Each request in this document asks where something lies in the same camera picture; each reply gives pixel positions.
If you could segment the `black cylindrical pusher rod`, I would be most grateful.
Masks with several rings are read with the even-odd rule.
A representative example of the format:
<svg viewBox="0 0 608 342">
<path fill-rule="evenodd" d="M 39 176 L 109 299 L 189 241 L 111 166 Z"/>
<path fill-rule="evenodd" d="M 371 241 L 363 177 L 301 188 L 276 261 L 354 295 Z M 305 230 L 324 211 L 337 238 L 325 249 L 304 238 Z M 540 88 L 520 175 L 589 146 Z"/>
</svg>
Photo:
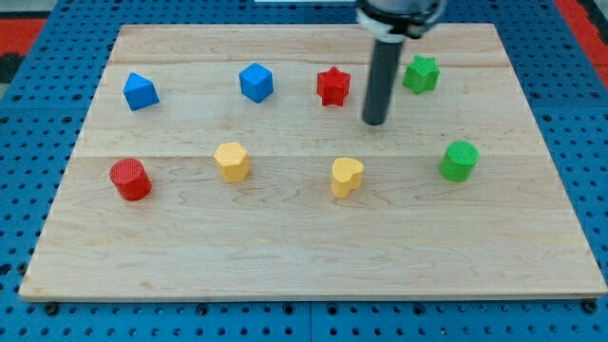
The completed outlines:
<svg viewBox="0 0 608 342">
<path fill-rule="evenodd" d="M 374 41 L 362 117 L 366 124 L 386 121 L 403 43 Z"/>
</svg>

